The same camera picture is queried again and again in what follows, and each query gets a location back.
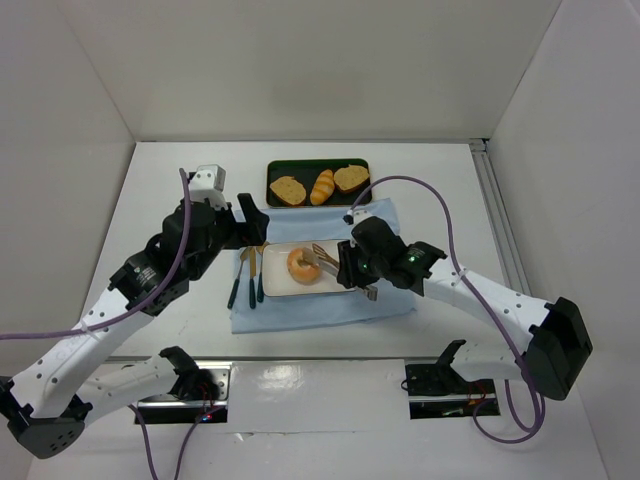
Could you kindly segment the metal tongs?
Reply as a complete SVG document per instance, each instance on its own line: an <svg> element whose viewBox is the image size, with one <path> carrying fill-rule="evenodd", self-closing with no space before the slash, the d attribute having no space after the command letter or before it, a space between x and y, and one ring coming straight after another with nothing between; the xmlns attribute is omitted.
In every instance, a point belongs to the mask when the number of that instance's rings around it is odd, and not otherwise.
<svg viewBox="0 0 640 480"><path fill-rule="evenodd" d="M331 257L320 245L313 243L312 252L318 259L319 265L328 273L337 277L340 269L338 260ZM355 290L363 294L369 301L376 301L378 298L378 290L375 286L355 287Z"/></svg>

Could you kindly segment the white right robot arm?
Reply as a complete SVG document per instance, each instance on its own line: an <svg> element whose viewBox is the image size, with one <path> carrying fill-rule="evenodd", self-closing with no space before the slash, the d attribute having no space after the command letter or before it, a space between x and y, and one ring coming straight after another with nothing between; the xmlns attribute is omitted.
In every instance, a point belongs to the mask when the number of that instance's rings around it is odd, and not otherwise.
<svg viewBox="0 0 640 480"><path fill-rule="evenodd" d="M565 399L593 351L579 307L527 296L455 266L425 242L407 245L389 224L367 211L349 212L351 237L338 245L338 282L366 288L384 279L395 288L449 304L506 334L505 347L454 341L441 363L458 377L528 380L542 396Z"/></svg>

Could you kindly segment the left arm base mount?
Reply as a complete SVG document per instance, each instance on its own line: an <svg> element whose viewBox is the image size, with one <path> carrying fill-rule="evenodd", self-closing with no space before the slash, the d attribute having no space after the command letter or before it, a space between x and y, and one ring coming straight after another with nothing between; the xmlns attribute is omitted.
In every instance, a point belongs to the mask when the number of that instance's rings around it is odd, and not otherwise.
<svg viewBox="0 0 640 480"><path fill-rule="evenodd" d="M228 419L228 396L231 364L217 361L198 361L199 372L187 380L180 380L166 394L154 395L139 401L136 408L146 424L191 424L203 415L201 423L222 424Z"/></svg>

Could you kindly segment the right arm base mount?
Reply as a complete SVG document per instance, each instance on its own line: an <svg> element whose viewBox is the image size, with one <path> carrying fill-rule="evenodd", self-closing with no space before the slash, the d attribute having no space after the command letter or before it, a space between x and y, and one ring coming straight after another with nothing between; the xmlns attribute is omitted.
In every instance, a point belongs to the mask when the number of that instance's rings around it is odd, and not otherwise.
<svg viewBox="0 0 640 480"><path fill-rule="evenodd" d="M401 389L408 396L411 420L499 416L495 383L467 382L449 367L437 363L407 363Z"/></svg>

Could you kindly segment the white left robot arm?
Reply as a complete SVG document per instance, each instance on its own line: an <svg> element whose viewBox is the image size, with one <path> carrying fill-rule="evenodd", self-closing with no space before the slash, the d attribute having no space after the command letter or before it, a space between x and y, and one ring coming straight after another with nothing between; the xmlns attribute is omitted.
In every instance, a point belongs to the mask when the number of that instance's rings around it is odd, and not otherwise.
<svg viewBox="0 0 640 480"><path fill-rule="evenodd" d="M182 201L144 249L110 278L107 289L76 325L33 365L1 380L1 414L16 441L34 457L60 454L95 420L154 395L198 400L216 390L212 376L183 349L162 349L114 376L98 367L125 340L189 291L223 250L260 246L269 218L247 193L242 217L210 201Z"/></svg>

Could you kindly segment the pink glazed donut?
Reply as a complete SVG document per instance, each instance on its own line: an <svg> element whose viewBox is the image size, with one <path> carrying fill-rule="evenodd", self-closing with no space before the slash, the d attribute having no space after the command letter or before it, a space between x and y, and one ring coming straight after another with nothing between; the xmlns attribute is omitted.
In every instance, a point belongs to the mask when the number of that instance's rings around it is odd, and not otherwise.
<svg viewBox="0 0 640 480"><path fill-rule="evenodd" d="M303 285L315 283L322 274L318 259L314 252L307 247L291 250L286 264L289 275Z"/></svg>

